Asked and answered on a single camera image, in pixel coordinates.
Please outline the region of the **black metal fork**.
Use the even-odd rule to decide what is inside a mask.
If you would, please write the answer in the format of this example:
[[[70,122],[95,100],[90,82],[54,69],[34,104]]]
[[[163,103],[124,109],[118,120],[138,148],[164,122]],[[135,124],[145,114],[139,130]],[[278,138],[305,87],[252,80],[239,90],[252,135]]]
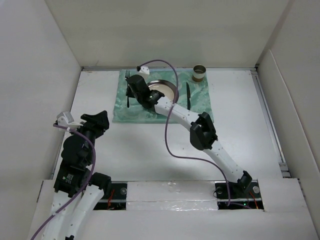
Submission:
[[[127,83],[127,86],[126,86],[126,93],[125,93],[125,95],[126,95],[126,106],[127,106],[127,108],[129,108],[130,107],[130,100],[129,100],[129,98],[130,98],[130,96],[131,96],[131,94],[132,94],[132,92],[131,92],[131,88],[130,88],[130,86],[129,86],[129,84],[128,84],[128,82],[127,82],[127,79],[130,77],[130,70],[126,70],[125,71],[125,81],[126,81],[126,83]]]

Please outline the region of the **round plate with dark rim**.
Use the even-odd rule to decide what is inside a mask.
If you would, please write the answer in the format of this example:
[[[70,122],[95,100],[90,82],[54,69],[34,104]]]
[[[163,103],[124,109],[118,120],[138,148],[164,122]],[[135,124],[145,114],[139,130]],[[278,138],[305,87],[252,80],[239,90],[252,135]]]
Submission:
[[[156,79],[147,83],[147,86],[150,90],[157,90],[163,93],[166,97],[168,97],[171,101],[179,99],[179,92],[177,92],[178,88],[175,84],[168,80],[164,79]]]

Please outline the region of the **black handled table knife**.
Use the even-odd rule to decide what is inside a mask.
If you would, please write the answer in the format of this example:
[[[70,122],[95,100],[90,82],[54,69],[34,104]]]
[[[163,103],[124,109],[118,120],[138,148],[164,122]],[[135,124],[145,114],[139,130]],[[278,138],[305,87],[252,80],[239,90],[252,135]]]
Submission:
[[[191,109],[191,90],[188,82],[186,82],[186,100],[187,100],[187,109]]]

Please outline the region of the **green patterned cloth placemat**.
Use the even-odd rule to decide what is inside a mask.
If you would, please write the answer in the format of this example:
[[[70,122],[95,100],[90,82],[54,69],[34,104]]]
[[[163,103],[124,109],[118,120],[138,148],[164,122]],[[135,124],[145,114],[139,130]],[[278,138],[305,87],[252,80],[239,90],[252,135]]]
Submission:
[[[187,85],[190,89],[190,110],[196,113],[206,112],[213,117],[211,108],[208,80],[205,77],[201,82],[192,80],[193,72],[187,68],[179,68],[176,70],[178,75],[178,92],[179,98],[177,103],[187,107]],[[125,81],[125,70],[121,70],[118,78],[118,87],[113,108],[114,123],[131,123],[131,124],[164,124],[166,117],[143,108],[136,99],[129,100],[127,107],[127,82]],[[176,84],[176,77],[172,70],[166,68],[163,70],[151,70],[146,82],[154,80],[166,80],[172,84]]]

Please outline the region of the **metal cup with white band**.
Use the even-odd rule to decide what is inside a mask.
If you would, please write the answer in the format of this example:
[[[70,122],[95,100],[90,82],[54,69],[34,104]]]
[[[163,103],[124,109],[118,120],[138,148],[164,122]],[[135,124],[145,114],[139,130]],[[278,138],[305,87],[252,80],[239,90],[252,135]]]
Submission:
[[[195,65],[192,71],[192,80],[197,83],[202,82],[206,76],[206,71],[207,69],[203,65]]]

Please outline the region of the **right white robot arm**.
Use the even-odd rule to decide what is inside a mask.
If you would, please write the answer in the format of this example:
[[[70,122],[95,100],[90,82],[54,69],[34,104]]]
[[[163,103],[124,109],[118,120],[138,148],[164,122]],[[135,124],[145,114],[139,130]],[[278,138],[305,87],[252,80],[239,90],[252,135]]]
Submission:
[[[218,140],[213,121],[207,112],[192,112],[176,103],[158,90],[151,90],[145,79],[138,74],[126,76],[126,95],[135,98],[143,108],[172,119],[189,131],[190,144],[207,154],[227,181],[227,192],[243,197],[249,192],[252,177],[226,152]]]

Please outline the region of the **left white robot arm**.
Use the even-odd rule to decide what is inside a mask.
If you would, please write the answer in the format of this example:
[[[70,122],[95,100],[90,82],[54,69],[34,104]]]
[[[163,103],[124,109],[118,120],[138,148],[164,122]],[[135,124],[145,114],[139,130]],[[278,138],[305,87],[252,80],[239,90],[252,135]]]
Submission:
[[[95,141],[110,127],[107,111],[83,114],[74,121],[69,111],[61,112],[53,124],[70,133],[63,142],[50,216],[35,231],[31,239],[78,240],[89,215],[102,198],[111,194],[110,176],[95,172]]]

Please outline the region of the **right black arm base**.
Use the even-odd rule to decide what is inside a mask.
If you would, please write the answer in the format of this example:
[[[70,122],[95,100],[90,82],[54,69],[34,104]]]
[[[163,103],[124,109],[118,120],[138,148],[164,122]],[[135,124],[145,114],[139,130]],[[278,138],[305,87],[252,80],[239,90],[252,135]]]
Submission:
[[[253,180],[248,189],[241,193],[234,191],[235,187],[230,187],[230,204],[228,205],[229,195],[225,181],[215,181],[213,196],[217,199],[218,210],[263,210],[263,200],[260,186],[257,180]]]

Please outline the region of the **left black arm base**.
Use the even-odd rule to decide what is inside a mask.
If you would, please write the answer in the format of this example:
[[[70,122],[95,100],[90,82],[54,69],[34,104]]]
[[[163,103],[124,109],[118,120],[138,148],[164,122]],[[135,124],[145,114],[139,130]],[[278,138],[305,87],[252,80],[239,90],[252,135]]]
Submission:
[[[128,183],[113,181],[110,194],[104,196],[94,207],[95,211],[122,211],[126,210]]]

